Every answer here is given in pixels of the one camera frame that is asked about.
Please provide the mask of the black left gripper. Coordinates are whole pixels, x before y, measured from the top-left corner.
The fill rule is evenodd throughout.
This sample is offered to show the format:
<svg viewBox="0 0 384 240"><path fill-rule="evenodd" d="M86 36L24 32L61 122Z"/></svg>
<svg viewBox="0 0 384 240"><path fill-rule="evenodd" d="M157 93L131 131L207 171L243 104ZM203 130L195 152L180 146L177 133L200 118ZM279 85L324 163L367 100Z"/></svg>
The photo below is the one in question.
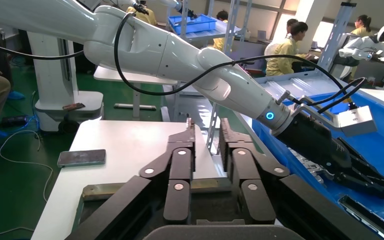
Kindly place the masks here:
<svg viewBox="0 0 384 240"><path fill-rule="evenodd" d="M325 167L325 176L359 193L384 199L384 176L343 138L300 112L270 133L304 158Z"/></svg>

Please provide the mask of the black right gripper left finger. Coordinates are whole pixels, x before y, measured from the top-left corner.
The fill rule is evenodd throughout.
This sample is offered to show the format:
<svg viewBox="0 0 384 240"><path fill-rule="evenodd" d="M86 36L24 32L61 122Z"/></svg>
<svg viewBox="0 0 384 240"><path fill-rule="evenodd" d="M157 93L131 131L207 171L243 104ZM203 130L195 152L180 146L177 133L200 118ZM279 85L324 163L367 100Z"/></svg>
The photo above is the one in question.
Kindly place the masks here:
<svg viewBox="0 0 384 240"><path fill-rule="evenodd" d="M190 221L196 134L191 118L185 130L168 137L163 154L124 183L67 236L68 240L134 240L163 210L166 224Z"/></svg>

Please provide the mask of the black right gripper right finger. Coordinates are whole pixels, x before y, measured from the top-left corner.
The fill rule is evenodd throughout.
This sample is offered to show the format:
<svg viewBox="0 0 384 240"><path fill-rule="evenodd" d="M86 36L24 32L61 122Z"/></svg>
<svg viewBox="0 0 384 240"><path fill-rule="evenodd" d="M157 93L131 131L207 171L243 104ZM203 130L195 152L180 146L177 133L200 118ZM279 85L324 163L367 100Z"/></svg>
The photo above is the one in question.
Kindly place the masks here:
<svg viewBox="0 0 384 240"><path fill-rule="evenodd" d="M220 121L223 168L244 220L246 240L376 240L350 216L276 159L260 153L252 138Z"/></svg>

